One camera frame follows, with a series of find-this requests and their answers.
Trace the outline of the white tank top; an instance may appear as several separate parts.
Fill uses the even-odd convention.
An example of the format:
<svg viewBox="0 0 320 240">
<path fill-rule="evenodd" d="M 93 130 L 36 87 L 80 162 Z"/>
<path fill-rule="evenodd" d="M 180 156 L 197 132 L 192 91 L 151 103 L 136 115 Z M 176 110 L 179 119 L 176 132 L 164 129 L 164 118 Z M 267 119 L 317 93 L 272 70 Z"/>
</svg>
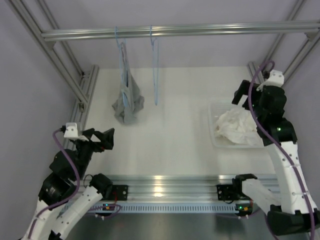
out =
<svg viewBox="0 0 320 240">
<path fill-rule="evenodd" d="M 222 137 L 236 145 L 263 146 L 251 112 L 244 108 L 232 108 L 223 113 L 215 122 L 214 136 Z"/>
</svg>

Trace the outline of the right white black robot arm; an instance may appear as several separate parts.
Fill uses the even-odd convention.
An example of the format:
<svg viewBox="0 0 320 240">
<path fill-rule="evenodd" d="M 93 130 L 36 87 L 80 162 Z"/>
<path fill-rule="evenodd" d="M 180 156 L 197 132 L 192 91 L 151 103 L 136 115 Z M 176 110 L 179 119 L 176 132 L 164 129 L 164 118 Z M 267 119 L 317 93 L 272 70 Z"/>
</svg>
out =
<svg viewBox="0 0 320 240">
<path fill-rule="evenodd" d="M 232 104 L 237 105 L 242 96 L 247 97 L 242 106 L 250 112 L 272 161 L 280 196 L 275 196 L 252 173 L 233 178 L 233 194 L 239 199 L 250 198 L 262 210 L 275 237 L 309 234 L 311 240 L 315 239 L 320 209 L 307 187 L 294 126 L 284 117 L 285 91 L 274 83 L 259 85 L 243 80 Z"/>
</svg>

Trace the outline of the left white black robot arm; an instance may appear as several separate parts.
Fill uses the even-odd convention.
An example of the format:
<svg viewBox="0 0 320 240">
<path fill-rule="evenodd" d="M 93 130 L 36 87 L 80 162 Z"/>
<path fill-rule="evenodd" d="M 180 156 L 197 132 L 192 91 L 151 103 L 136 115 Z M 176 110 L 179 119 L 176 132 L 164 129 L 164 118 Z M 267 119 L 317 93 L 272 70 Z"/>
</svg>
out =
<svg viewBox="0 0 320 240">
<path fill-rule="evenodd" d="M 31 223 L 22 237 L 24 240 L 65 240 L 79 220 L 100 200 L 113 194 L 113 182 L 102 173 L 93 175 L 81 195 L 68 207 L 62 209 L 79 192 L 94 153 L 112 150 L 115 129 L 104 132 L 87 129 L 70 141 L 75 150 L 65 149 L 57 140 L 59 152 L 49 168 L 50 174 L 40 188 L 36 210 Z"/>
</svg>

